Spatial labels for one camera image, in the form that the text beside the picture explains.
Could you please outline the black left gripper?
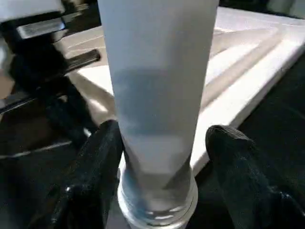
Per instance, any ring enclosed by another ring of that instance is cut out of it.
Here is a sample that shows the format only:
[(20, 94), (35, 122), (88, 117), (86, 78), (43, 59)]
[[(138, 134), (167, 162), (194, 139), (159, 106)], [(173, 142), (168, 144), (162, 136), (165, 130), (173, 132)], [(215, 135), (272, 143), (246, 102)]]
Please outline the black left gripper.
[(88, 138), (86, 132), (95, 132), (97, 126), (68, 74), (97, 61), (96, 49), (67, 59), (54, 44), (23, 45), (15, 52), (9, 73), (44, 106), (49, 120), (75, 146), (82, 146)]

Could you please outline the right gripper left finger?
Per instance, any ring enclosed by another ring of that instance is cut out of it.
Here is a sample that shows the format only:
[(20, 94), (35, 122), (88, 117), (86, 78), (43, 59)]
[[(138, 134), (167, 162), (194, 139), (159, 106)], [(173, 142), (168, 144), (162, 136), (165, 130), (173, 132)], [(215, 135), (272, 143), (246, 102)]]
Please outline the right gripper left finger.
[(104, 229), (123, 152), (118, 122), (107, 120), (54, 183), (31, 219), (30, 229)]

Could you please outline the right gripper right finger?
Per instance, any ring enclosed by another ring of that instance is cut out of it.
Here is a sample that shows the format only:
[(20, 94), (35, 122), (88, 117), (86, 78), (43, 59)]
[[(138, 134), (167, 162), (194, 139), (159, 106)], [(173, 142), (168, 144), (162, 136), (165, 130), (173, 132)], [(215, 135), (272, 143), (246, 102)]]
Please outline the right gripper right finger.
[(236, 229), (303, 229), (305, 196), (255, 142), (227, 125), (205, 136), (222, 197)]

